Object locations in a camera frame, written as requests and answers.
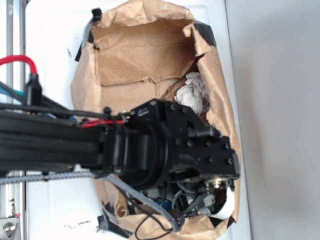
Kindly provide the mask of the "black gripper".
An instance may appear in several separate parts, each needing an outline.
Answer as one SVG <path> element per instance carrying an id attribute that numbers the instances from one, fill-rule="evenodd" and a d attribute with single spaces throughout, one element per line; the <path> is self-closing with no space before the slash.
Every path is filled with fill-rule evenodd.
<path id="1" fill-rule="evenodd" d="M 173 183 L 232 182 L 240 163 L 230 139 L 188 106 L 153 99 L 104 137 L 103 170 L 137 190 Z"/>

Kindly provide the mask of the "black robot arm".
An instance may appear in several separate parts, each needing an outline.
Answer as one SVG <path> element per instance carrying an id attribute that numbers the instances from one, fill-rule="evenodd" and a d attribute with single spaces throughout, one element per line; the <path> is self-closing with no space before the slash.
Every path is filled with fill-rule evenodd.
<path id="1" fill-rule="evenodd" d="M 162 182 L 231 184 L 240 163 L 227 136 L 184 105 L 153 99 L 129 113 L 1 104 L 2 171 L 118 175 L 137 190 Z"/>

